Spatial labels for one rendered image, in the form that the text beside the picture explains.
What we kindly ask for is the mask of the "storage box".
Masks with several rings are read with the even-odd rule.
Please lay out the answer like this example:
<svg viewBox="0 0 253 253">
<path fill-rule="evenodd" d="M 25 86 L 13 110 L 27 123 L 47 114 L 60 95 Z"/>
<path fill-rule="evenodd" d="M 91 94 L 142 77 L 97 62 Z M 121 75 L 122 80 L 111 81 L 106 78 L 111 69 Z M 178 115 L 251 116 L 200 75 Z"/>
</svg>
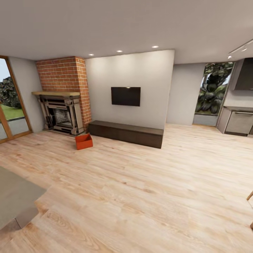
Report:
<svg viewBox="0 0 253 253">
<path fill-rule="evenodd" d="M 90 134 L 75 137 L 76 146 L 78 150 L 93 147 L 92 138 Z"/>
</svg>

